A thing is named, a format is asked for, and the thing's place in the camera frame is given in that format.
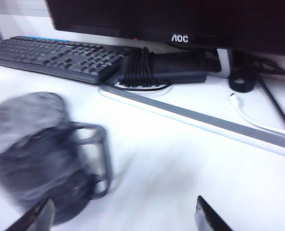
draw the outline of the keyboard key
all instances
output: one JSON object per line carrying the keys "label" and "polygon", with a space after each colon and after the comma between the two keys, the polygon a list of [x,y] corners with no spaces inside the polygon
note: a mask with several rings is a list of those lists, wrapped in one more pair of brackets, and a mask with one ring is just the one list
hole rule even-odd
{"label": "keyboard key", "polygon": [[70,71],[82,72],[84,68],[85,66],[82,65],[74,65],[74,66],[69,66],[67,69]]}
{"label": "keyboard key", "polygon": [[105,69],[106,69],[105,66],[99,66],[98,68],[96,68],[95,70],[93,70],[93,71],[91,72],[91,74],[94,75],[94,76],[99,76],[101,73],[104,72]]}
{"label": "keyboard key", "polygon": [[110,59],[107,64],[109,65],[113,65],[114,63],[116,63],[117,61],[121,60],[121,57],[114,57],[112,59]]}

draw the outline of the desk surface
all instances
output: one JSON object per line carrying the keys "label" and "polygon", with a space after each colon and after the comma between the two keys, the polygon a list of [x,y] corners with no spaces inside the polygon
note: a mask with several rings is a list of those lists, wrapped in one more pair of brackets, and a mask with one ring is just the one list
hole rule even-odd
{"label": "desk surface", "polygon": [[[198,195],[235,231],[285,230],[285,157],[105,98],[97,86],[0,67],[0,102],[35,91],[61,95],[73,121],[107,129],[116,175],[107,196],[52,231],[196,231]],[[0,189],[0,231],[20,216]]]}

